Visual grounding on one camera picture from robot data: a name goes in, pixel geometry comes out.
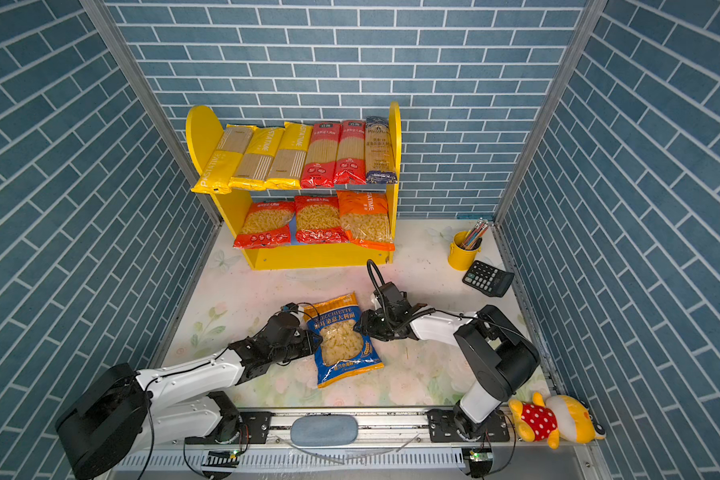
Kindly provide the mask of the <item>yellow spaghetti bag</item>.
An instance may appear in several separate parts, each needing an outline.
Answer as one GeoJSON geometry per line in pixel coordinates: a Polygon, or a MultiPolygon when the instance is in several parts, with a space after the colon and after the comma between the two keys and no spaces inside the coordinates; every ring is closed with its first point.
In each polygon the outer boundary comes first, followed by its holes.
{"type": "Polygon", "coordinates": [[[265,179],[268,190],[298,190],[313,127],[286,122],[284,134],[265,179]]]}
{"type": "Polygon", "coordinates": [[[259,128],[254,131],[235,173],[229,180],[231,189],[266,189],[266,179],[284,133],[284,127],[259,128]]]}
{"type": "Polygon", "coordinates": [[[230,181],[257,130],[256,126],[228,125],[191,191],[198,194],[230,193],[230,181]]]}

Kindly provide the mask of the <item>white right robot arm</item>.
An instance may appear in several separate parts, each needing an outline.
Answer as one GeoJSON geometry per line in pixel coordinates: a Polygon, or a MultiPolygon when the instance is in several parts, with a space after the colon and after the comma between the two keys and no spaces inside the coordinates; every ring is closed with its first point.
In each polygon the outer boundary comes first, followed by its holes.
{"type": "Polygon", "coordinates": [[[374,261],[366,262],[373,285],[373,310],[361,314],[354,330],[388,342],[436,341],[460,349],[475,383],[454,407],[457,431],[467,440],[486,435],[486,420],[525,385],[540,365],[540,353],[504,313],[488,305],[474,313],[452,313],[424,303],[384,280],[374,261]]]}

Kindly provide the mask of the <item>red fusilli bag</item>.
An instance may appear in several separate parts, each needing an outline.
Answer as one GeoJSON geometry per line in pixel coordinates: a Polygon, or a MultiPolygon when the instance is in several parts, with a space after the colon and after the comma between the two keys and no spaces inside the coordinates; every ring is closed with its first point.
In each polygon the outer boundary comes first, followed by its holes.
{"type": "Polygon", "coordinates": [[[266,249],[291,244],[289,224],[295,216],[293,201],[253,203],[245,217],[234,247],[266,249]]]}
{"type": "Polygon", "coordinates": [[[337,197],[296,196],[296,240],[303,244],[346,243],[337,197]]]}

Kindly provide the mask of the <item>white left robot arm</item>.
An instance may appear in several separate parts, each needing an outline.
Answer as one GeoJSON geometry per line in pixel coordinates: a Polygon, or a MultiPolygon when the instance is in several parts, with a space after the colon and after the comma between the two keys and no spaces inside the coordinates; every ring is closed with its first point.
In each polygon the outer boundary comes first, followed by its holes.
{"type": "Polygon", "coordinates": [[[295,314],[278,312],[253,336],[172,367],[117,364],[66,411],[55,430],[77,479],[94,479],[141,449],[160,443],[249,444],[252,434],[227,389],[315,354],[319,334],[295,314]]]}

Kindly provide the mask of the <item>blue Moli spaghetti bag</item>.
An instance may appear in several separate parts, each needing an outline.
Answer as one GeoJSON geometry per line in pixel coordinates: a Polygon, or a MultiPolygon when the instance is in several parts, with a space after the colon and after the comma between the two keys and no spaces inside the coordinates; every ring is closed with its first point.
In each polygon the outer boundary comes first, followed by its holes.
{"type": "Polygon", "coordinates": [[[366,118],[365,168],[369,184],[397,183],[389,124],[383,117],[366,118]]]}

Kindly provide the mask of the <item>red spaghetti bag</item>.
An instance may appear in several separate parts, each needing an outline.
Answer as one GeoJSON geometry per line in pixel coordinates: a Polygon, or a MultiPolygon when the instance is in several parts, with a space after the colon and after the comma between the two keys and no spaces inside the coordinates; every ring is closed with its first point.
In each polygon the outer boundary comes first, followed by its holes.
{"type": "Polygon", "coordinates": [[[341,134],[340,122],[321,122],[313,127],[300,186],[332,188],[341,134]]]}
{"type": "Polygon", "coordinates": [[[366,183],[365,133],[366,123],[362,120],[342,122],[334,172],[335,185],[366,183]]]}

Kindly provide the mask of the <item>blue macaroni bag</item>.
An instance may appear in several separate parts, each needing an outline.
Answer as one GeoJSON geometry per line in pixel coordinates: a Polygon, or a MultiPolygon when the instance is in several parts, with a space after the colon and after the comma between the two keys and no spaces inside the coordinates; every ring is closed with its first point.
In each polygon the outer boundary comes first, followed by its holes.
{"type": "Polygon", "coordinates": [[[306,304],[303,315],[321,339],[315,352],[319,388],[384,367],[371,339],[355,330],[361,317],[355,293],[306,304]]]}

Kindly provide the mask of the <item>orange pasta bag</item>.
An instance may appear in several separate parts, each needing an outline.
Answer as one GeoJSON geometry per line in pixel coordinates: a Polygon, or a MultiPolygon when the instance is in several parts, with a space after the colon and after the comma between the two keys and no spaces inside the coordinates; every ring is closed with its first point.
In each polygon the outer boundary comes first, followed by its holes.
{"type": "Polygon", "coordinates": [[[337,197],[341,227],[351,243],[379,251],[395,250],[385,195],[338,191],[337,197]]]}

